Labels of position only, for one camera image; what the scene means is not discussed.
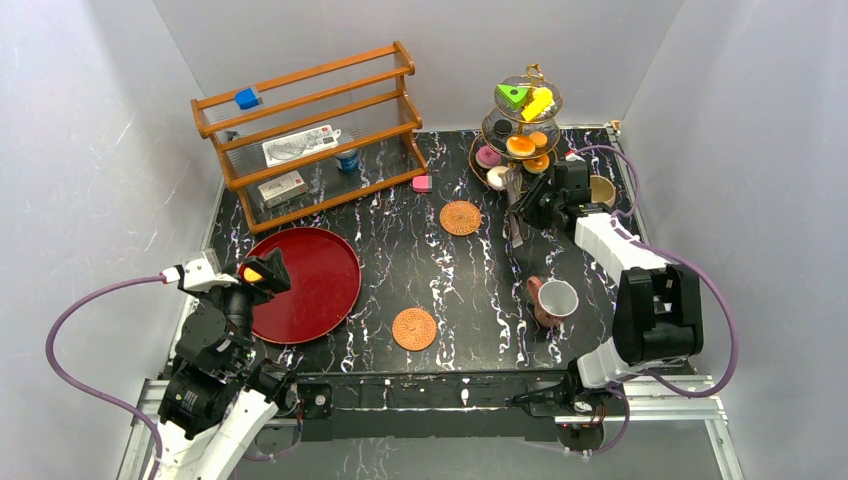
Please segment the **black sandwich cookie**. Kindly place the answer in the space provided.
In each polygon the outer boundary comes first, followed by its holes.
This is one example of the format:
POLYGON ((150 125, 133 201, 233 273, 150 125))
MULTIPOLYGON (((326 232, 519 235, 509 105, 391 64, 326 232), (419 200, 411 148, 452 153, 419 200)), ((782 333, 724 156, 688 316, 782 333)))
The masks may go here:
POLYGON ((511 122, 506 119, 496 120, 493 124, 493 132, 499 136, 510 136, 512 130, 511 122))

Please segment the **green cake wedge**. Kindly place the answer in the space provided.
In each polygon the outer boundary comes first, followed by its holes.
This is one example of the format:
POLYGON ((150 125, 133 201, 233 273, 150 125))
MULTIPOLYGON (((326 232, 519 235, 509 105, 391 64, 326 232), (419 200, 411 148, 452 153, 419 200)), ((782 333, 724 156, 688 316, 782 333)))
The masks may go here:
POLYGON ((527 85, 497 84, 494 93, 496 106, 504 111, 520 111, 532 98, 532 88, 527 85))

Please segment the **orange donut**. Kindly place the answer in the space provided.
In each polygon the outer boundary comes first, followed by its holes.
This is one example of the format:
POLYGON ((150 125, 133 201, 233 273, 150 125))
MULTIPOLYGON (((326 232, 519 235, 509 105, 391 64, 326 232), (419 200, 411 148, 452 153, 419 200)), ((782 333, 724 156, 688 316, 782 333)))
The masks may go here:
POLYGON ((508 155, 514 158, 529 158, 536 152, 535 143, 525 135, 510 136, 505 145, 508 155))
POLYGON ((550 166, 550 157, 545 154, 535 158, 528 158, 522 161, 524 169, 531 174, 538 175, 544 173, 550 166))

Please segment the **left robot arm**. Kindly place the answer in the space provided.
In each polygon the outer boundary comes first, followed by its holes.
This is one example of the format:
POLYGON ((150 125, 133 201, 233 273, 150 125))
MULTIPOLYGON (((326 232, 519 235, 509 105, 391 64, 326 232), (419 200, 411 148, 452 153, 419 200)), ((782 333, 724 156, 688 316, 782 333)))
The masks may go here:
POLYGON ((211 249, 162 271, 197 299, 157 410, 150 479, 226 479, 274 416, 298 411, 295 375, 255 359, 254 309, 291 288, 283 253, 221 266, 211 249))

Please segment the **round biscuit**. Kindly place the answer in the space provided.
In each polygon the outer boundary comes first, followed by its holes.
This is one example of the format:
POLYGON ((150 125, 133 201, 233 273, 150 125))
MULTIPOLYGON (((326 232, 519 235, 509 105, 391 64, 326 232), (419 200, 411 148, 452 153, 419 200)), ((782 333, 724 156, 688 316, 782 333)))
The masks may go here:
POLYGON ((250 284, 255 284, 264 279, 263 275, 250 267, 245 267, 242 271, 242 279, 250 284))
POLYGON ((548 136, 540 131, 529 133, 528 138, 532 141, 537 150, 545 148, 548 144, 548 136))

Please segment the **pink donut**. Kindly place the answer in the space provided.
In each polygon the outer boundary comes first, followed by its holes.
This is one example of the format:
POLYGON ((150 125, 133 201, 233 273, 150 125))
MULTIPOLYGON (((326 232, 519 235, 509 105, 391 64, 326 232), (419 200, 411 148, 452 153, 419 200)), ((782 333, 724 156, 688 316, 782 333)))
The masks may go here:
POLYGON ((475 153, 475 162, 480 168, 490 170, 501 165, 502 156, 488 145, 483 145, 475 153))

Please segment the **dark red round tray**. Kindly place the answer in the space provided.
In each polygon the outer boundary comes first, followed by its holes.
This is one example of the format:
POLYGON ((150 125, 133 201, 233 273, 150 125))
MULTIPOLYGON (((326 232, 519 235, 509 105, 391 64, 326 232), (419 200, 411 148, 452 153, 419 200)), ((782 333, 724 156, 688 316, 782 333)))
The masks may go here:
POLYGON ((362 283, 359 258, 341 236, 317 227, 281 230, 252 255, 280 249, 291 289, 253 310, 253 333, 275 344, 300 344, 335 329, 355 306, 362 283))

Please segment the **metal tongs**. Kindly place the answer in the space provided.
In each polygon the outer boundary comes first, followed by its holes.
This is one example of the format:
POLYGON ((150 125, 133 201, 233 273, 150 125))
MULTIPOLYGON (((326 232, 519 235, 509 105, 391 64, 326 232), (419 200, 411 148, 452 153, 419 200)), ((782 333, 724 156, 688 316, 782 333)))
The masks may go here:
POLYGON ((513 166, 507 169, 502 175, 502 178, 508 200, 507 218, 509 221, 510 242, 512 248, 517 249, 524 244, 527 234, 527 227, 516 210, 521 198, 523 177, 517 167, 513 166))

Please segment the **beige mug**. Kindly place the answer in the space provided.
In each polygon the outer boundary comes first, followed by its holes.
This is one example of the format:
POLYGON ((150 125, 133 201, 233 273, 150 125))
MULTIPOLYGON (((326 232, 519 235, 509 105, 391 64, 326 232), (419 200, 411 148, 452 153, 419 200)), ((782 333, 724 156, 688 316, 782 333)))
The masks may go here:
POLYGON ((591 175, 589 177, 591 202, 607 205, 612 208, 617 198, 615 185, 606 177, 591 175))

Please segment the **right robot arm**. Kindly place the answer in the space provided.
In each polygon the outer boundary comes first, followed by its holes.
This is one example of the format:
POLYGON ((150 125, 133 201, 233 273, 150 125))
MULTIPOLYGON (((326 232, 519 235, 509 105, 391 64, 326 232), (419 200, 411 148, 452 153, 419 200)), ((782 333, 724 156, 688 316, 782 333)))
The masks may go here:
POLYGON ((559 383, 517 395, 511 404, 587 414, 609 398, 609 384, 702 351, 699 276, 626 239, 609 206, 592 202, 585 162, 556 161, 510 212, 532 227, 563 231, 617 287, 611 337, 570 361, 559 383))

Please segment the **yellow cake slice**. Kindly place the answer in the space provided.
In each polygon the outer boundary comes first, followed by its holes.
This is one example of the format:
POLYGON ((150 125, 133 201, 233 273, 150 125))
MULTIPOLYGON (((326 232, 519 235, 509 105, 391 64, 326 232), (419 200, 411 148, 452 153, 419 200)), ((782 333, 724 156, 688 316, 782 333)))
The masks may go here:
POLYGON ((531 92, 531 100, 521 112, 524 121, 531 121, 544 115, 556 105, 553 92, 547 87, 537 87, 531 92))

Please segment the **white cream donut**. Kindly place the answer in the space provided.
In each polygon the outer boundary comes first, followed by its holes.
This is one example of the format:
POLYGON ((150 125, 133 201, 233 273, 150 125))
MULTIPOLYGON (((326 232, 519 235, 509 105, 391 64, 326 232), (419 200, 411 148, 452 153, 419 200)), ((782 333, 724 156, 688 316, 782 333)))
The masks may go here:
POLYGON ((503 165, 495 166, 488 170, 486 174, 486 183, 490 188, 496 191, 506 190, 506 174, 509 168, 503 165))

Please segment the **pink white mug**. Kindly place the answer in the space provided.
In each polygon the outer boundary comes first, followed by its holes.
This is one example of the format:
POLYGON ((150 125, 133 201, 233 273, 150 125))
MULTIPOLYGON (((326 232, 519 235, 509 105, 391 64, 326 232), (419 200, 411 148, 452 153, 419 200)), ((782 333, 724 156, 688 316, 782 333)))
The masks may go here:
POLYGON ((575 288, 568 282, 557 279, 542 280, 531 276, 526 288, 533 305, 533 316, 544 328, 554 328, 572 315, 579 306, 575 288))

